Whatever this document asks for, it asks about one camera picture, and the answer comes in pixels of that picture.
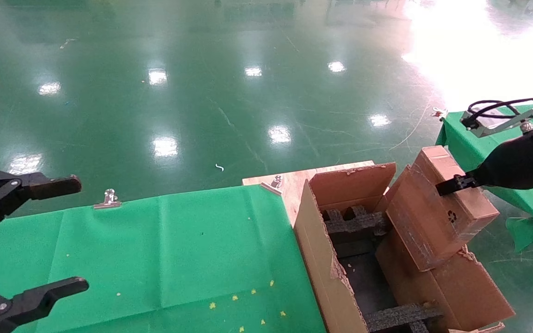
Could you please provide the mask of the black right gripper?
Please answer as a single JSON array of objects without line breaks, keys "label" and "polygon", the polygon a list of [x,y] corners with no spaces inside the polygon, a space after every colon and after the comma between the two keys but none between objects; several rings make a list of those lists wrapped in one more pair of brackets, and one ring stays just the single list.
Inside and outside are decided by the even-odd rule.
[{"label": "black right gripper", "polygon": [[440,196],[478,186],[515,190],[533,188],[533,131],[498,145],[472,173],[435,185]]}]

